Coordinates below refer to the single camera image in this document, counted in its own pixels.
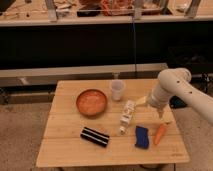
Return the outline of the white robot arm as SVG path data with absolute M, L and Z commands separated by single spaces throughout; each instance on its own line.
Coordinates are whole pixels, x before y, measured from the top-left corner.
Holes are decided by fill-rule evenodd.
M 157 77 L 157 84 L 146 98 L 146 102 L 163 110 L 172 96 L 177 96 L 213 125 L 213 97 L 190 84 L 191 73 L 186 68 L 165 69 Z

